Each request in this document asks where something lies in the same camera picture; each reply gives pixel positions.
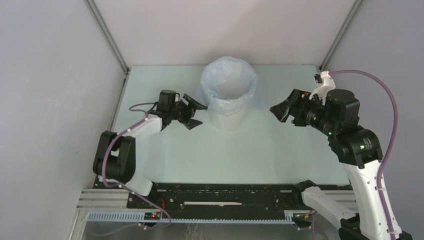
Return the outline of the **light blue plastic trash bag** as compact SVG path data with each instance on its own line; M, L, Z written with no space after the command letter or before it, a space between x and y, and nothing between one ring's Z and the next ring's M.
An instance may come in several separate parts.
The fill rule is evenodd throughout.
M265 107L263 83L243 59L224 56L203 69L194 99L213 113L230 116L242 108Z

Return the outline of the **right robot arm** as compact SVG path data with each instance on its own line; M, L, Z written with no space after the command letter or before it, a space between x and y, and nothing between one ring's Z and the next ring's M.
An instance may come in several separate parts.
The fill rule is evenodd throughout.
M357 211L339 204L311 180L295 184L291 204L319 212L338 231L342 240L410 240L391 215L385 215L378 180L383 153L378 137L359 125L360 102L345 89L330 90L325 100L310 92L294 89L286 100L270 108L278 121L292 116L297 127L311 126L327 136L330 149L346 171Z

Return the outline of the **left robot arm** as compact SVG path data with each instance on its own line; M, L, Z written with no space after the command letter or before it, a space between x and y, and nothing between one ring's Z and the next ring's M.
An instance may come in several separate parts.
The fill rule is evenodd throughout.
M173 121L191 130L202 124L194 119L196 111L207 110L207 106L189 95L167 89L160 92L158 101L151 106L149 110L143 110L141 120L121 132L104 131L92 165L92 171L101 177L104 186L128 188L133 194L139 194L138 201L145 208L156 206L158 194L152 191L153 181L147 179L140 169L136 144L161 132Z

